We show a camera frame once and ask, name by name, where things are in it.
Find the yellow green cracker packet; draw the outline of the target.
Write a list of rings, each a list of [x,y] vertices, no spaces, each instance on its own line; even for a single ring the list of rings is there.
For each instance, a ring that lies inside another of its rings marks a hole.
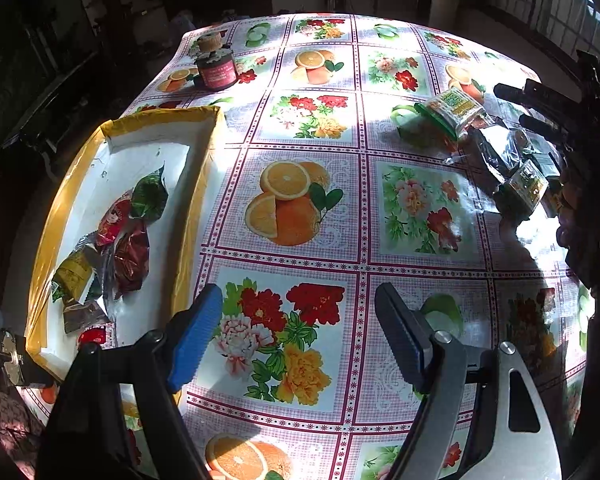
[[[477,100],[457,88],[439,93],[426,102],[415,103],[414,109],[452,141],[457,141],[460,133],[484,113]]]

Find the silver foil snack packet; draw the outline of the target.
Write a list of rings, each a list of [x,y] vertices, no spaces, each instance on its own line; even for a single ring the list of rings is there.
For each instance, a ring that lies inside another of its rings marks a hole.
[[[500,183],[508,180],[520,167],[521,156],[509,129],[501,125],[471,131],[486,168]]]

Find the gold green snack packet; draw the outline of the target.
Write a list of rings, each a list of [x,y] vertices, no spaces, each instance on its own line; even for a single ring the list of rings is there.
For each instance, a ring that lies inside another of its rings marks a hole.
[[[83,249],[75,250],[52,277],[52,298],[65,304],[83,304],[95,279],[95,271]]]

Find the red cartoon snack packet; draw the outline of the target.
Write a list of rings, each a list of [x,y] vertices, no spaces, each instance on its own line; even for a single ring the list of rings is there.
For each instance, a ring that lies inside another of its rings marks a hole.
[[[100,219],[95,240],[98,250],[114,244],[125,227],[125,223],[130,218],[132,193],[132,190],[123,193]]]

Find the white box with yellow rim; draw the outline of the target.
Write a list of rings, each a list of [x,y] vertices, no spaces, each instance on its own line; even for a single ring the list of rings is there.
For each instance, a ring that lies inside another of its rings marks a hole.
[[[219,107],[155,108],[104,122],[79,150],[50,206],[29,285],[26,349],[46,372],[64,379],[79,336],[94,325],[108,330],[107,346],[119,347],[187,308],[202,199],[224,133]],[[149,238],[147,278],[140,290],[114,299],[114,250],[140,219],[130,217],[114,244],[98,250],[100,219],[117,198],[160,167],[169,197],[159,220],[143,220]],[[54,301],[52,277],[79,249],[95,271],[86,300]]]

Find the floral fruit tablecloth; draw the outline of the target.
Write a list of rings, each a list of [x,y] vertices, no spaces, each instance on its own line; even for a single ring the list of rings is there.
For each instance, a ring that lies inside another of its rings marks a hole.
[[[220,91],[196,65],[209,32],[233,50],[237,82]],[[512,342],[546,409],[547,456],[566,457],[593,307],[556,244],[548,188],[527,220],[503,217],[471,135],[509,129],[521,165],[550,186],[553,149],[493,93],[533,77],[482,44],[371,16],[248,18],[183,36],[122,117],[216,106],[225,119],[190,280],[192,300],[221,289],[222,313],[174,393],[207,477],[388,477],[424,398],[378,322],[385,282],[463,344]],[[451,88],[484,108],[457,141],[414,109]]]

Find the red labelled jar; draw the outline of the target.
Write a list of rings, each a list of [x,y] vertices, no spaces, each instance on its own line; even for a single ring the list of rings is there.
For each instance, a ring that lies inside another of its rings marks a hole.
[[[196,59],[199,75],[208,90],[220,91],[237,82],[237,72],[231,48],[201,52]]]

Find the small cork topped jar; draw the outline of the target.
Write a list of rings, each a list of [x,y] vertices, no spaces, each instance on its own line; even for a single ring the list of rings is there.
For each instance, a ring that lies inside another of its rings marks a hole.
[[[223,38],[219,32],[209,32],[200,36],[196,44],[201,53],[214,52],[223,47]]]

